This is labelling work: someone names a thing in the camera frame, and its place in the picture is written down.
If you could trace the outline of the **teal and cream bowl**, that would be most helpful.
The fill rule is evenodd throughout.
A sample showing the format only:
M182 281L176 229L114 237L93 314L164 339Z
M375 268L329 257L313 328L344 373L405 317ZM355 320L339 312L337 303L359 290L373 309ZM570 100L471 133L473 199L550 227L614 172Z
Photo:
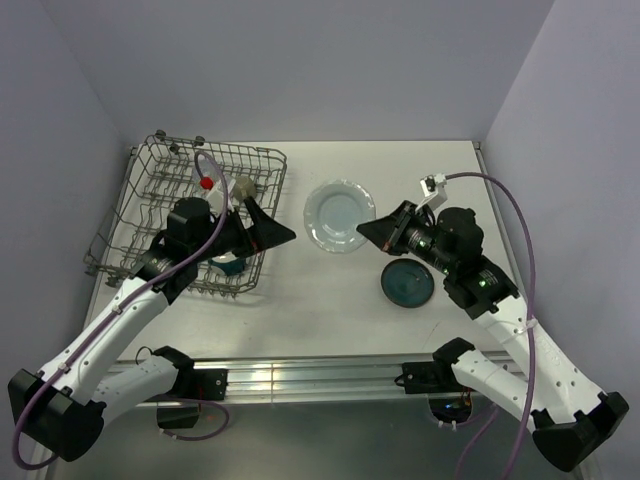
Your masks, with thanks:
M222 277L242 275L247 268L247 260L236 257L232 253L210 258L207 264L213 274Z

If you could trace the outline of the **beige ceramic mug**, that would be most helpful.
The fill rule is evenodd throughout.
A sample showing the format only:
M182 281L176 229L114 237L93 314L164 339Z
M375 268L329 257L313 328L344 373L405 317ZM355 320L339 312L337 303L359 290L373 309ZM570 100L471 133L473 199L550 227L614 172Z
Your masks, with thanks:
M248 176L238 176L235 178L232 195L238 202L243 202L247 198L256 198L256 183Z

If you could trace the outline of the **light blue scalloped plate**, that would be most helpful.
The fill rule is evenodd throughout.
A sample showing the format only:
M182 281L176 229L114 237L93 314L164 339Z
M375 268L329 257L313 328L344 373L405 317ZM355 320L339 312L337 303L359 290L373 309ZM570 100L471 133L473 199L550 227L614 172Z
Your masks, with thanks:
M372 195L360 184L338 179L323 183L307 197L303 223L310 240L331 254L349 254L367 239L357 231L376 219Z

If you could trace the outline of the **clear plastic cup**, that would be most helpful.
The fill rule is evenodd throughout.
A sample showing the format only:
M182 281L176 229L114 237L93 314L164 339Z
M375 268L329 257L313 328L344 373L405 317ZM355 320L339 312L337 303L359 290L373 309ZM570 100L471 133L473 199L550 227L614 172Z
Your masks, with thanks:
M192 168L192 182L199 194L212 192L219 184L219 175L209 159L200 157Z

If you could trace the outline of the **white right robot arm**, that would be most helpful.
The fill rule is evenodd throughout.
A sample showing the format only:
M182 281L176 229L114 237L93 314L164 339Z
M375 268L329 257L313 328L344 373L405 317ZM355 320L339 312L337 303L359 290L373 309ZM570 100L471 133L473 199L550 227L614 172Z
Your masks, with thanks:
M358 232L381 251L413 254L444 274L449 298L533 377L523 380L455 338L433 355L433 378L443 389L469 387L517 419L553 466L574 470L615 432L629 410L617 392L588 379L544 328L527 317L527 303L509 276L483 254L483 230L471 209L449 207L435 223L405 201L394 212L362 223Z

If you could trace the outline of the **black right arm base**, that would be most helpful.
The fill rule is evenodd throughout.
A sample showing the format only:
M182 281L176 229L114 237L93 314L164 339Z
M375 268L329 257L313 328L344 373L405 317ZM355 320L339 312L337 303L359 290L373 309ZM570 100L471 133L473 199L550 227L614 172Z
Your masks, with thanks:
M493 410L491 403L474 405L474 391L462 386L441 362L405 362L394 384L406 395L425 396L430 419L440 429L456 431Z

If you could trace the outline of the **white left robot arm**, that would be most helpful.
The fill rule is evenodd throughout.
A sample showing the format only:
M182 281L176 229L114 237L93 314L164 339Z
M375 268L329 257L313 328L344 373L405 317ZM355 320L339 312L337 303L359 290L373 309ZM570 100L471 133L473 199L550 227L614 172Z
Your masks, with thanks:
M172 347L154 350L141 364L116 376L108 371L124 349L198 277L199 265L232 254L238 259L295 239L291 229L266 214L253 198L239 213L213 215L207 201L189 197L170 211L113 300L60 354L37 372L19 370L8 394L15 422L12 454L22 469L19 441L27 435L71 462L84 455L103 428L139 403L156 396L187 402L197 376L193 360Z

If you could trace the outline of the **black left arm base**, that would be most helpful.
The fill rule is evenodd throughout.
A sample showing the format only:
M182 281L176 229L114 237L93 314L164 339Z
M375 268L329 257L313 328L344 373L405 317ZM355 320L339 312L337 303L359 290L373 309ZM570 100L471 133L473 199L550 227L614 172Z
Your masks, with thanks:
M160 429L176 431L192 429L200 421L217 421L222 431L230 421L230 414L220 404L227 388L226 369L195 369L190 379L169 392L153 398L154 401L175 402L180 406L160 406L156 410L156 423Z

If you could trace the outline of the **dark teal round plate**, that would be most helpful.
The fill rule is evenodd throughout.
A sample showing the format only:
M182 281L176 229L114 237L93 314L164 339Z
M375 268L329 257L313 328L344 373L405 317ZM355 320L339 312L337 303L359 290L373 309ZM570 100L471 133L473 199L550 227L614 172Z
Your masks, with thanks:
M428 268L412 259L397 259L385 266L380 284L386 298L402 308L419 308L433 296L435 281Z

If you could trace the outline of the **aluminium mounting rail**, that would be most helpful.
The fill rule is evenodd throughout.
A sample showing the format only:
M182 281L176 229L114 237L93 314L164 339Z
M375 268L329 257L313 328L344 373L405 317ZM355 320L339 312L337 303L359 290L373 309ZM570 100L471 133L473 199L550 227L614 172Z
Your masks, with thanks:
M219 400L229 405L396 400L394 379L426 355L368 355L290 359L197 360L200 373L222 371Z

